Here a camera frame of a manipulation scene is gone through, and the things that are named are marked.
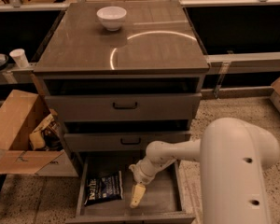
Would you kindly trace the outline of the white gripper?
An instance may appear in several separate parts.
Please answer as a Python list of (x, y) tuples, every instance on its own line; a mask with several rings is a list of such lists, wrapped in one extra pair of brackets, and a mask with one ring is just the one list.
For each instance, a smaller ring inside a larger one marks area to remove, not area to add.
[(144, 157), (138, 163), (129, 166), (129, 169), (133, 173), (133, 179), (137, 183), (133, 185), (132, 188), (130, 201), (131, 208), (136, 208), (140, 204), (146, 192), (146, 187), (144, 185), (151, 183), (157, 173), (163, 171), (174, 162), (174, 160), (166, 161), (162, 159), (152, 161), (150, 158)]

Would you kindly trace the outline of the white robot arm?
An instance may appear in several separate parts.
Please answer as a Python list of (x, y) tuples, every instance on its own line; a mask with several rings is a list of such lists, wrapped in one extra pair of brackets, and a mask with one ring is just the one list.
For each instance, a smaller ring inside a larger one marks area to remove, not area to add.
[(140, 204), (158, 172), (175, 161), (197, 161), (203, 224), (272, 224), (263, 171), (279, 159), (279, 143), (267, 130), (241, 119), (216, 119), (199, 140), (147, 146), (146, 156), (130, 166), (130, 207)]

